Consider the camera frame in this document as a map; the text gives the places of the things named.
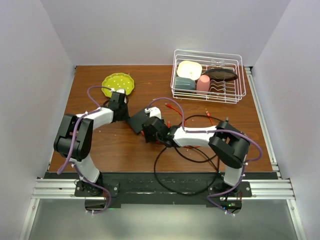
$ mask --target white wire dish rack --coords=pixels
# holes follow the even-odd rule
[[[182,61],[199,63],[202,66],[202,73],[209,69],[217,68],[233,70],[238,75],[238,79],[233,81],[210,80],[209,91],[203,91],[201,94],[196,93],[194,90],[178,89],[175,88],[175,80],[178,76],[178,66]],[[171,91],[175,99],[236,104],[246,95],[242,57],[236,54],[177,49],[174,51]]]

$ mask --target cup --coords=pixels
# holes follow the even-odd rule
[[[207,95],[205,92],[209,92],[210,77],[207,75],[201,75],[196,83],[197,94]]]

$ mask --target polka dot plate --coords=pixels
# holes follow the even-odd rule
[[[124,89],[125,93],[129,95],[135,88],[135,81],[128,74],[114,73],[104,79],[104,81],[102,82],[102,86],[111,88],[114,91]],[[102,92],[104,93],[104,95],[111,98],[112,93],[108,89],[102,88]]]

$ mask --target white wall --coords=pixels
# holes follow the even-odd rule
[[[253,66],[290,0],[41,0],[74,65],[172,64],[175,49]]]
[[[320,1],[291,0],[253,75],[309,240],[320,236]]]
[[[19,238],[43,176],[73,66],[39,0],[0,1],[0,239]]]

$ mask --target wooden surface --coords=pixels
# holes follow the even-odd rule
[[[96,108],[88,98],[87,89],[93,85],[101,85],[102,81],[113,73],[126,73],[134,79],[135,90],[129,96],[129,114],[132,116],[146,107],[153,99],[159,97],[172,98],[170,81],[171,65],[121,65],[121,66],[79,66],[76,70],[74,82],[70,91],[65,113],[80,114]],[[245,76],[246,96],[237,104],[180,100],[177,101],[184,109],[185,115],[206,114],[225,119],[238,130],[246,133],[263,149],[263,158],[250,163],[247,172],[272,171],[266,144],[259,123],[256,107],[250,90],[247,76]],[[92,96],[103,103],[107,98],[100,89],[93,89]],[[165,122],[178,125],[180,115],[165,106],[165,100],[153,104],[160,108]],[[209,127],[211,123],[206,117],[195,117],[187,121],[188,127]],[[154,161],[164,147],[155,143],[145,143],[143,136],[136,135],[126,122],[116,122],[104,125],[93,133],[91,157],[95,166],[102,172],[152,172]],[[201,147],[210,157],[213,151],[209,147]],[[181,148],[180,151],[187,157],[203,160],[191,149]],[[254,146],[250,147],[247,158],[258,155]],[[49,171],[57,171],[65,161],[57,152],[54,152]],[[193,163],[180,157],[174,149],[167,149],[157,165],[158,171],[168,172],[211,172],[214,169],[209,163]],[[73,171],[68,166],[66,171]]]

